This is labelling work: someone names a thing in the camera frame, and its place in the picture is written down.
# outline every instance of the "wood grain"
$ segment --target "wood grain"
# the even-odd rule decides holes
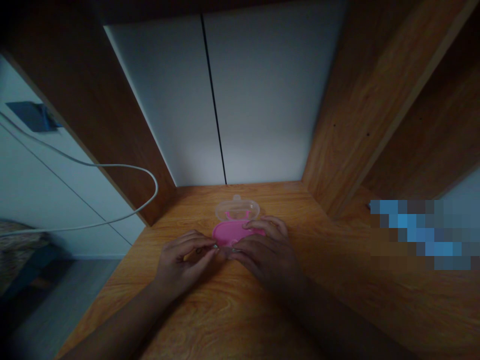
[[[185,187],[140,235],[59,356],[125,305],[154,277],[162,245],[190,229],[211,234],[215,206],[235,194],[286,221],[304,271],[424,359],[473,359],[480,351],[480,277],[475,271],[420,271],[421,258],[372,261],[373,195],[360,187],[331,221],[300,182]],[[236,261],[215,262],[152,329],[142,359],[319,359],[310,335]]]
[[[363,185],[383,199],[435,199],[480,164],[480,6]]]
[[[302,181],[338,217],[477,1],[353,1]]]
[[[175,185],[103,27],[80,0],[32,1],[22,15],[9,29],[7,59],[93,162],[156,176],[158,196],[140,213],[152,225]],[[134,208],[154,192],[138,170],[103,173]]]

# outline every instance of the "desk surface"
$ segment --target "desk surface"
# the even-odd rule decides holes
[[[165,215],[142,232],[58,356],[153,279],[165,242],[191,229],[211,234],[219,222],[215,206],[235,194],[258,202],[261,215],[282,218],[304,271],[422,358],[469,359],[480,353],[478,272],[420,270],[426,260],[407,256],[412,254],[409,244],[371,236],[380,230],[370,229],[365,204],[373,197],[363,188],[341,219],[332,222],[300,182],[279,182],[177,189]],[[213,263],[198,286],[153,327],[137,355],[142,359],[321,357],[304,329],[236,261]]]

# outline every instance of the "plastic box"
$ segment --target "plastic box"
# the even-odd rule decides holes
[[[252,234],[265,236],[262,229],[244,229],[243,224],[256,219],[260,206],[253,200],[242,199],[234,195],[231,201],[222,201],[215,208],[216,217],[221,221],[212,232],[212,238],[219,247],[232,247],[243,238]]]

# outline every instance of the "charging cable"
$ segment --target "charging cable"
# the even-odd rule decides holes
[[[46,142],[43,142],[39,139],[37,139],[35,136],[32,136],[28,133],[26,133],[25,131],[23,131],[20,127],[18,127],[8,116],[6,116],[3,112],[0,111],[0,115],[12,126],[14,127],[18,132],[22,133],[24,136],[26,136],[27,138],[30,138],[32,139],[33,141],[39,143],[39,144],[42,144],[43,146],[49,148],[50,150],[54,151],[55,153],[57,154],[60,154],[62,155],[63,157],[75,162],[75,163],[78,163],[78,164],[82,164],[82,165],[85,165],[85,166],[89,166],[89,167],[94,167],[94,168],[109,168],[109,167],[122,167],[122,168],[132,168],[132,169],[137,169],[137,170],[142,170],[143,172],[146,172],[148,175],[151,176],[151,178],[153,179],[153,182],[155,183],[155,192],[153,194],[153,196],[146,202],[144,203],[142,206],[140,206],[138,209],[136,209],[134,212],[128,214],[128,215],[125,215],[125,216],[122,216],[122,217],[119,217],[117,219],[114,219],[114,220],[110,220],[110,221],[105,221],[105,222],[100,222],[100,223],[96,223],[96,224],[90,224],[90,225],[83,225],[83,226],[75,226],[75,227],[64,227],[64,228],[50,228],[50,229],[28,229],[28,230],[18,230],[18,231],[11,231],[11,232],[5,232],[5,233],[2,233],[0,234],[0,238],[3,238],[3,237],[7,237],[7,236],[12,236],[12,235],[21,235],[21,234],[36,234],[36,233],[53,233],[53,232],[61,232],[61,231],[70,231],[70,230],[81,230],[81,229],[89,229],[89,228],[94,228],[94,227],[97,227],[97,226],[101,226],[101,225],[107,225],[107,224],[111,224],[111,223],[116,223],[116,222],[119,222],[123,219],[126,219],[126,218],[129,218],[133,215],[135,215],[136,213],[142,211],[148,204],[150,204],[153,199],[157,196],[157,194],[159,193],[159,183],[157,182],[157,179],[155,178],[155,176],[150,172],[148,171],[147,169],[144,169],[143,167],[138,167],[138,166],[133,166],[133,165],[125,165],[125,164],[92,164],[92,163],[88,163],[88,162],[83,162],[83,161],[80,161],[74,157],[71,157],[70,155],[67,155],[66,153],[58,150],[57,148],[47,144]]]

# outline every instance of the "pixelated area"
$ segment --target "pixelated area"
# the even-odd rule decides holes
[[[372,200],[371,260],[389,269],[480,270],[480,224],[448,200]]]

